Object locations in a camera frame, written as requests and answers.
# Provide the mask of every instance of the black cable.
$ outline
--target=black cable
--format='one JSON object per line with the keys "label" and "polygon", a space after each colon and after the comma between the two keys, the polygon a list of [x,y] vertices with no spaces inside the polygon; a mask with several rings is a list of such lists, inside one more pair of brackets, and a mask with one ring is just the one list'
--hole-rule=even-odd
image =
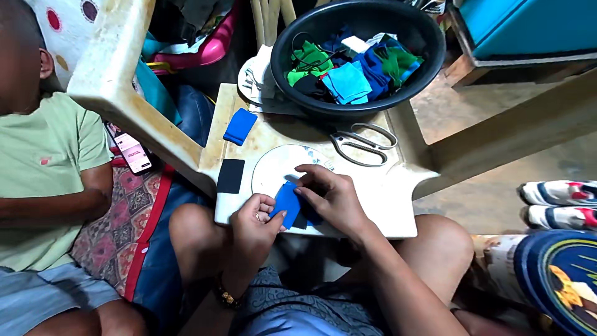
{"label": "black cable", "polygon": [[313,68],[316,68],[316,67],[318,67],[318,66],[320,66],[320,65],[324,64],[325,62],[329,61],[329,60],[330,60],[332,57],[334,57],[336,54],[339,54],[339,53],[343,53],[343,52],[344,52],[344,50],[338,50],[338,51],[330,51],[330,50],[326,50],[326,49],[323,49],[323,48],[322,48],[320,45],[316,44],[316,46],[317,46],[317,47],[318,47],[318,48],[319,48],[321,51],[325,51],[326,53],[328,53],[328,54],[331,54],[331,55],[329,55],[329,56],[328,56],[326,59],[324,59],[324,60],[322,60],[322,61],[318,61],[317,63],[308,63],[308,62],[305,62],[303,59],[299,58],[299,57],[296,55],[296,53],[295,53],[295,51],[296,51],[296,50],[294,49],[294,41],[296,40],[297,36],[299,36],[299,35],[301,35],[301,34],[307,34],[307,35],[308,35],[308,36],[311,38],[311,40],[314,40],[314,39],[313,39],[313,36],[311,36],[311,34],[309,34],[309,33],[307,33],[307,32],[299,32],[299,33],[297,33],[297,34],[296,34],[296,35],[293,37],[293,41],[292,41],[292,44],[290,45],[290,48],[291,48],[291,49],[292,49],[292,51],[293,51],[293,56],[294,56],[294,58],[296,58],[296,59],[297,59],[299,62],[301,62],[301,63],[307,64],[308,66],[311,66],[311,67],[313,67]]}

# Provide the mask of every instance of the blue cabinet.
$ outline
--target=blue cabinet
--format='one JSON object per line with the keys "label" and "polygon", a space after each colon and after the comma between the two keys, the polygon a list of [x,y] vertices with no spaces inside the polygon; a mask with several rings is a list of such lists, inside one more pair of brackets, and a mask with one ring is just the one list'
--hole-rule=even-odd
{"label": "blue cabinet", "polygon": [[546,54],[597,48],[594,0],[465,0],[460,14],[473,56]]}

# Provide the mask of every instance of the scissors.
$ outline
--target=scissors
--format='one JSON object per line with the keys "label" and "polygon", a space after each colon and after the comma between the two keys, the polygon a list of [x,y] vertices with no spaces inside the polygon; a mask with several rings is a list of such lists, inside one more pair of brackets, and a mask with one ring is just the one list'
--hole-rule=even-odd
{"label": "scissors", "polygon": [[[348,161],[350,161],[354,164],[358,164],[359,166],[363,166],[363,167],[381,167],[381,166],[383,166],[384,164],[387,163],[387,155],[382,151],[387,151],[388,149],[392,149],[398,144],[398,139],[396,138],[395,135],[391,134],[390,131],[384,129],[383,127],[379,127],[377,125],[370,124],[370,123],[354,123],[350,126],[350,131],[340,130],[340,129],[338,129],[338,127],[336,127],[332,124],[317,124],[316,127],[330,135],[332,143],[334,144],[334,147],[336,148],[336,151],[338,152],[338,154],[340,154],[343,158],[347,159]],[[374,142],[371,139],[367,139],[361,135],[358,135],[356,133],[356,130],[360,127],[373,130],[373,131],[385,136],[386,138],[388,138],[390,140],[390,145],[389,146],[380,145],[379,143]],[[361,145],[360,143],[352,142],[352,141],[350,141],[351,139],[357,140],[357,141],[364,143],[366,145],[369,145],[369,146],[365,146],[365,145]],[[355,159],[349,157],[342,150],[343,146],[353,147],[353,148],[360,149],[365,152],[369,152],[369,153],[378,155],[379,157],[381,157],[381,163],[380,164],[369,164],[369,163],[356,161]]]}

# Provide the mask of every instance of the floor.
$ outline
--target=floor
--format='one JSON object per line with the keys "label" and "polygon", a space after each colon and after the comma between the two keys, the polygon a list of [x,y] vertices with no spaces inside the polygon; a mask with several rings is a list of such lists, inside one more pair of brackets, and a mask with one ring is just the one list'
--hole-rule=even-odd
{"label": "floor", "polygon": [[[452,89],[443,73],[411,99],[423,136],[433,143],[524,102],[556,84],[491,84]],[[475,176],[413,202],[416,214],[452,218],[472,234],[524,231],[516,187],[528,181],[594,179],[597,133]]]}

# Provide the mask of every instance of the finger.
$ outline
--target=finger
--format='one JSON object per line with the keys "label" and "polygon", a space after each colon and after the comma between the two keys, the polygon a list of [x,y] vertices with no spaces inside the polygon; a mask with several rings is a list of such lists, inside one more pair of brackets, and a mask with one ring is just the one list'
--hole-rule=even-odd
{"label": "finger", "polygon": [[259,210],[262,203],[273,206],[276,204],[276,201],[268,195],[253,194],[242,207],[245,209]]}
{"label": "finger", "polygon": [[334,185],[334,181],[338,178],[338,175],[318,164],[301,164],[294,168],[294,170],[299,173],[307,173],[298,179],[302,185],[308,184],[309,182],[317,182],[324,187],[331,187]]}
{"label": "finger", "polygon": [[325,198],[317,195],[309,188],[298,187],[294,192],[306,199],[317,212],[320,212],[326,205],[328,205],[328,201]]}
{"label": "finger", "polygon": [[257,212],[257,216],[259,216],[259,222],[265,224],[272,219],[267,212],[259,211]]}
{"label": "finger", "polygon": [[269,222],[265,223],[265,225],[272,230],[272,232],[280,232],[280,228],[283,227],[282,223],[284,223],[284,217],[286,217],[286,213],[286,210],[278,212],[272,219],[270,219]]}
{"label": "finger", "polygon": [[267,205],[267,204],[265,204],[265,203],[261,203],[261,204],[259,205],[259,211],[263,211],[263,212],[270,213],[270,212],[272,212],[272,211],[273,211],[273,206],[271,206],[271,205]]}

